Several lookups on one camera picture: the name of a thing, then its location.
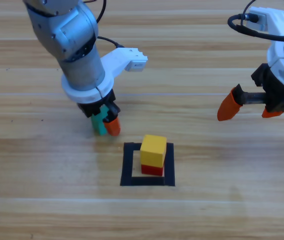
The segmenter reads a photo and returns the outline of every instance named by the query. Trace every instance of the table surface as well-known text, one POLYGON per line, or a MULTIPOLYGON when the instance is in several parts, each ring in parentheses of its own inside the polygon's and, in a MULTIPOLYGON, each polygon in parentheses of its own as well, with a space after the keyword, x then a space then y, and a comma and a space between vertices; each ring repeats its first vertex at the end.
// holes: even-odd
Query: table surface
POLYGON ((119 137, 94 134, 22 1, 0 0, 0 240, 284 240, 284 114, 217 121, 238 83, 261 91, 251 74, 270 42, 226 24, 248 1, 108 2, 99 34, 149 57, 115 81, 119 137), (174 143, 176 187, 120 186, 124 142, 145 134, 174 143))

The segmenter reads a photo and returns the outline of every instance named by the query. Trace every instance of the black cable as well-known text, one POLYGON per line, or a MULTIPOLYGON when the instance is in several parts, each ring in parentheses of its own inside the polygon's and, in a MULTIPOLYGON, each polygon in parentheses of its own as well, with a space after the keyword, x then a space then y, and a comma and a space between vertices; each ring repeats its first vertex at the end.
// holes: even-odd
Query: black cable
MULTIPOLYGON (((89 4, 89 3, 94 3, 96 2, 97 0, 90 0, 90 1, 84 1, 83 3, 85 4, 89 4)), ((102 6, 102 10, 100 12, 100 14, 98 15, 97 19, 96 19, 96 22, 99 23, 101 18, 103 17, 103 14, 104 12, 106 11, 106 8, 107 8, 107 0, 103 0, 103 6, 102 6)))
POLYGON ((120 43, 118 43, 118 42, 116 42, 116 41, 114 41, 114 40, 112 40, 110 38, 107 38, 107 37, 104 37, 104 36, 98 36, 97 38, 105 40, 105 41, 108 41, 108 42, 114 44, 116 48, 124 48, 123 45, 121 45, 120 43))
POLYGON ((256 1, 256 0, 250 1, 249 4, 246 5, 246 7, 244 8, 243 13, 242 13, 242 17, 241 17, 241 26, 243 26, 243 20, 244 20, 245 17, 246 17, 246 12, 247 12, 248 8, 249 8, 255 1, 256 1))
POLYGON ((101 10, 99 16, 98 16, 97 19, 96 19, 96 22, 97 22, 97 23, 100 22, 101 18, 103 17, 104 12, 106 11, 106 8, 107 8, 107 0, 103 0, 102 10, 101 10))
MULTIPOLYGON (((256 23, 256 21, 258 19, 258 16, 256 14, 249 13, 249 14, 246 14, 246 15, 248 16, 249 19, 252 19, 252 22, 256 23)), ((238 14, 238 15, 231 16, 231 17, 229 17, 227 24, 233 30, 237 31, 238 33, 247 35, 247 36, 271 40, 271 41, 284 42, 284 36, 261 33, 261 32, 252 30, 252 29, 250 29, 246 26, 235 25, 233 23, 234 20, 242 20, 242 19, 244 20, 246 15, 243 16, 242 14, 238 14)))

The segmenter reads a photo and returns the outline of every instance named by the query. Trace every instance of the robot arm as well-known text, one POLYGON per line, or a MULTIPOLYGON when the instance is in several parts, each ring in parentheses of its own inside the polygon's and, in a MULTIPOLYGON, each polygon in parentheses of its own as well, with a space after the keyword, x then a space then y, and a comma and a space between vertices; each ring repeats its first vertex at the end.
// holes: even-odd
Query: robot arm
MULTIPOLYGON (((258 17, 257 21, 255 19, 252 22, 248 16, 247 27, 250 29, 284 36, 284 11, 251 7, 249 13, 258 17)), ((263 118, 284 113, 284 41, 272 41, 267 51, 267 63, 261 64, 251 78, 255 85, 262 87, 265 92, 245 92, 238 84, 222 102, 217 113, 219 121, 232 119, 240 108, 247 104, 265 104, 263 118)))
POLYGON ((136 48, 117 48, 100 58, 96 47, 98 24, 81 0, 23 0, 33 31, 43 47, 56 58, 62 88, 84 114, 96 116, 105 105, 105 128, 120 133, 113 92, 114 78, 123 70, 142 71, 148 58, 136 48))

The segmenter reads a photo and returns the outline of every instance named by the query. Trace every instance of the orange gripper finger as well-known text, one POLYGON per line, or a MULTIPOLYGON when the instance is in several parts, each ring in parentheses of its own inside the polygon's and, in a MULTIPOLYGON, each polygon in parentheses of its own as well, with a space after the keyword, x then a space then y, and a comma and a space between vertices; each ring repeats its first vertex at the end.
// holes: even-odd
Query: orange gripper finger
POLYGON ((232 119, 240 110, 242 105, 239 105, 234 100, 232 91, 235 87, 231 90, 231 92, 227 95, 227 97, 221 103, 220 108, 217 111, 217 120, 225 121, 232 119))
POLYGON ((283 111, 268 112, 268 110, 265 108, 262 113, 262 118, 264 119, 273 118, 273 117, 280 116, 282 113, 284 112, 283 111))
POLYGON ((121 127, 118 117, 111 122, 105 122, 104 126, 108 134, 110 134, 111 136, 118 136, 120 134, 121 127))

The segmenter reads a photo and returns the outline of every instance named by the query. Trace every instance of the black square outline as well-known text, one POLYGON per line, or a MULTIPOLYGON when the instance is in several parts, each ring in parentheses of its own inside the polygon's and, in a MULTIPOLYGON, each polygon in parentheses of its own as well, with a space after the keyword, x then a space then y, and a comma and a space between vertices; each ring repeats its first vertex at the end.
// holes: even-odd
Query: black square outline
POLYGON ((123 165, 121 186, 176 186, 174 168, 174 144, 166 144, 164 176, 132 176, 133 152, 139 151, 142 143, 125 142, 123 148, 123 165))

